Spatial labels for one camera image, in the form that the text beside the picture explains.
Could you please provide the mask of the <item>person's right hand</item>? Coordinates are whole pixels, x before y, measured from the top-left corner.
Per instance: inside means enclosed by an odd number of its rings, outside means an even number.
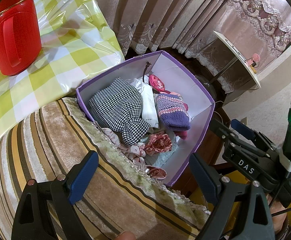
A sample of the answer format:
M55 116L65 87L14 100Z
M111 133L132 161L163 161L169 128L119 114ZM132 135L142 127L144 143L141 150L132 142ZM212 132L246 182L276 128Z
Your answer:
M278 200L275 200L270 207L270 211L272 214L284 210L285 207L282 206L282 204ZM272 217L272 220L276 239L285 239L289 230L289 220L287 218L287 213L282 213L280 215L274 216Z

